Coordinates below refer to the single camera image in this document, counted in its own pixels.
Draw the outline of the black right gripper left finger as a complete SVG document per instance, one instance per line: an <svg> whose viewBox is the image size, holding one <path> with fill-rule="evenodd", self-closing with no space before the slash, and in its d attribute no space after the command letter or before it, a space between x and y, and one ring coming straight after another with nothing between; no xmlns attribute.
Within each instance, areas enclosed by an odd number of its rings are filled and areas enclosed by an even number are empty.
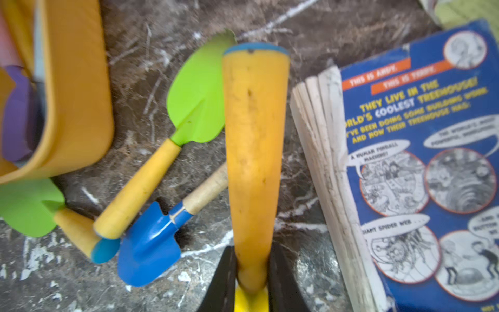
<svg viewBox="0 0 499 312"><path fill-rule="evenodd" d="M237 279L235 248L224 249L210 286L197 312L234 312Z"/></svg>

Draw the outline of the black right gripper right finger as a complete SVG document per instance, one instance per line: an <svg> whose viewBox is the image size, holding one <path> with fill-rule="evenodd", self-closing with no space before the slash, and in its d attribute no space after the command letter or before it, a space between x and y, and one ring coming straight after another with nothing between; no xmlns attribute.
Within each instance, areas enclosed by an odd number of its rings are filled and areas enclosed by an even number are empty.
<svg viewBox="0 0 499 312"><path fill-rule="evenodd" d="M269 311L309 311L282 245L273 243L268 260Z"/></svg>

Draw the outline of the purple shovel pink handle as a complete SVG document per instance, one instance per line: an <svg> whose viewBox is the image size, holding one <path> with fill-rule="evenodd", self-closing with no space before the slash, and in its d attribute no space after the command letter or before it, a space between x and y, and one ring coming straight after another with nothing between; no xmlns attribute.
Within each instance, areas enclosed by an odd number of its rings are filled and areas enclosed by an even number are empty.
<svg viewBox="0 0 499 312"><path fill-rule="evenodd" d="M1 67L14 82L3 109L2 156L13 163L27 161L40 140L38 100L31 80L24 74L4 15L1 15Z"/></svg>

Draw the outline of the green shovel yellow handle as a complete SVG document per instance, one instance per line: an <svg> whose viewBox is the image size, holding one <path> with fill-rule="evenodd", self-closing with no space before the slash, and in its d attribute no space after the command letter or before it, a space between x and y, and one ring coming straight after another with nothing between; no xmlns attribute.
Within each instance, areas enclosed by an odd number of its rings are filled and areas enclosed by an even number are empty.
<svg viewBox="0 0 499 312"><path fill-rule="evenodd" d="M172 136L126 183L94 222L94 232L118 239L148 201L166 172L190 142L214 140L225 125L222 57L235 46L233 31L226 29L199 47L179 70L168 91L166 108L175 126Z"/></svg>

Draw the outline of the blue shovel wooden handle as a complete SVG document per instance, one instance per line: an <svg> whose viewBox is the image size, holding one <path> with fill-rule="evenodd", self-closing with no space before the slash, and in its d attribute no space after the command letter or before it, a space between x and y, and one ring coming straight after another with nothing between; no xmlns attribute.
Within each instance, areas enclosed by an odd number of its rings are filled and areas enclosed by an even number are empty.
<svg viewBox="0 0 499 312"><path fill-rule="evenodd" d="M127 285L152 283L181 258L174 235L194 215L227 188L227 164L223 163L200 186L164 214L158 202L125 233L118 254L118 276Z"/></svg>

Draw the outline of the green shovel blue-tipped handle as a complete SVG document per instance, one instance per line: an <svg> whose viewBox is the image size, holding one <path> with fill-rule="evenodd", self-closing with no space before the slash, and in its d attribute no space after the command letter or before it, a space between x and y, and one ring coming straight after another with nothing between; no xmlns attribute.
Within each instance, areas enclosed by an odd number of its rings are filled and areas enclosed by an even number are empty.
<svg viewBox="0 0 499 312"><path fill-rule="evenodd" d="M1 185L1 217L28 237L43 237L59 227L70 242L93 263L111 260L121 240L104 239L94 221L66 207L64 194L51 179L16 181Z"/></svg>

